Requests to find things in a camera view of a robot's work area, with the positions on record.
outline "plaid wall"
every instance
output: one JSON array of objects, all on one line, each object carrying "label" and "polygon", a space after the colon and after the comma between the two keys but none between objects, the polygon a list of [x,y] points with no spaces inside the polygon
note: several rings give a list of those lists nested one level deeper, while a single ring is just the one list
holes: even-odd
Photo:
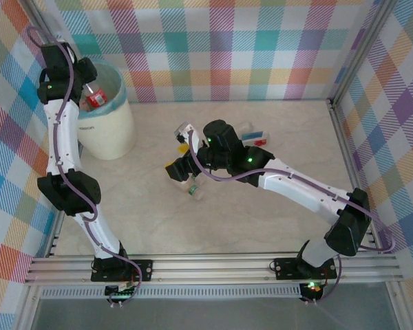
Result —
[{"label": "plaid wall", "polygon": [[346,59],[344,60],[343,66],[339,70],[339,73],[337,75],[337,78],[335,79],[335,83],[332,86],[332,89],[330,90],[329,97],[328,98],[333,98],[335,93],[338,90],[339,84],[343,80],[344,76],[346,75],[347,69],[349,66],[352,64],[353,59],[357,55],[358,52],[358,46],[363,42],[364,38],[367,37],[366,31],[370,27],[370,24],[373,22],[373,18],[375,14],[377,13],[377,10],[379,6],[381,5],[383,0],[374,0],[372,7],[369,10],[369,13],[367,14],[366,19],[363,22],[363,25],[361,26],[361,29],[359,29],[358,35],[355,38],[352,46],[350,47],[349,53],[346,56]]},{"label": "plaid wall", "polygon": [[[35,2],[47,10],[45,0]],[[357,15],[370,1],[55,4],[57,20],[82,55],[117,65],[131,101],[157,102],[326,98],[338,73],[334,65],[339,61],[341,67],[340,57],[354,42],[349,33],[361,25]],[[54,28],[48,11],[46,21]]]},{"label": "plaid wall", "polygon": [[29,24],[17,0],[0,1],[0,329],[11,327],[32,257],[43,250],[54,218],[36,187],[48,142]]},{"label": "plaid wall", "polygon": [[413,0],[399,0],[340,115],[373,212],[393,231],[413,305]]}]

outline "cream floor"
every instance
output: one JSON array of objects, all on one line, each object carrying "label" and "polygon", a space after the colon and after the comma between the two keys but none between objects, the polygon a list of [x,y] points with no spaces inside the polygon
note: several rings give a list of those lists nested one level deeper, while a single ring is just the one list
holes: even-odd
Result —
[{"label": "cream floor", "polygon": [[[283,162],[351,190],[324,101],[157,103],[132,109],[138,142],[126,156],[101,161],[86,150],[82,155],[85,172],[100,183],[109,226],[130,254],[297,251],[328,229],[307,209],[248,184],[208,180],[201,201],[179,191],[164,165],[178,156],[173,132],[184,121],[202,130],[215,119],[250,120],[270,133],[266,149]],[[55,253],[93,254],[72,218],[64,220]]]}]

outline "red object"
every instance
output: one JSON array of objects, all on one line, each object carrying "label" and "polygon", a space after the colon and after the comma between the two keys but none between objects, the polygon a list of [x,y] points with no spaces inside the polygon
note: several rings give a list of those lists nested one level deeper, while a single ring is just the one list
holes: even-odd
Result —
[{"label": "red object", "polygon": [[266,139],[263,139],[263,140],[257,140],[257,141],[255,141],[254,142],[254,145],[255,146],[264,146],[265,144],[267,144],[268,143],[268,141],[266,141]]},{"label": "red object", "polygon": [[86,96],[86,98],[93,108],[98,108],[107,102],[107,96],[101,88],[92,95]]}]

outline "plastic bottle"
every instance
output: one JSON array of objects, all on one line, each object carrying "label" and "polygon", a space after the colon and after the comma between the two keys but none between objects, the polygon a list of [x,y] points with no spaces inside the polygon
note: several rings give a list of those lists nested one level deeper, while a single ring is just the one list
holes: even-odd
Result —
[{"label": "plastic bottle", "polygon": [[180,190],[189,193],[196,201],[199,201],[205,195],[203,189],[199,187],[199,184],[195,182],[192,177],[183,182],[178,182],[176,180],[170,179]]},{"label": "plastic bottle", "polygon": [[196,186],[195,184],[188,189],[188,193],[194,197],[196,201],[199,201],[202,199],[202,197],[205,195],[205,192],[199,188],[199,186]]},{"label": "plastic bottle", "polygon": [[96,81],[84,85],[83,94],[93,108],[98,108],[107,102],[107,96]]},{"label": "plastic bottle", "polygon": [[241,122],[240,124],[235,125],[234,131],[237,134],[237,136],[240,138],[242,135],[254,131],[254,125],[252,122],[245,120],[244,122]]}]

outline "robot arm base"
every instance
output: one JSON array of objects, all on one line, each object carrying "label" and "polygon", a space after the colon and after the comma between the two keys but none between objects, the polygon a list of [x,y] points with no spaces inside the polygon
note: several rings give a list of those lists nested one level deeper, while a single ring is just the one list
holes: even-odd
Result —
[{"label": "robot arm base", "polygon": [[[119,243],[120,248],[118,255],[124,258],[129,258],[123,245]],[[153,271],[152,260],[136,260],[134,261],[142,272],[142,281],[149,282]],[[111,258],[97,258],[94,257],[92,263],[92,275],[90,277],[92,282],[129,282],[139,281],[138,271],[127,261],[116,257]]]}]

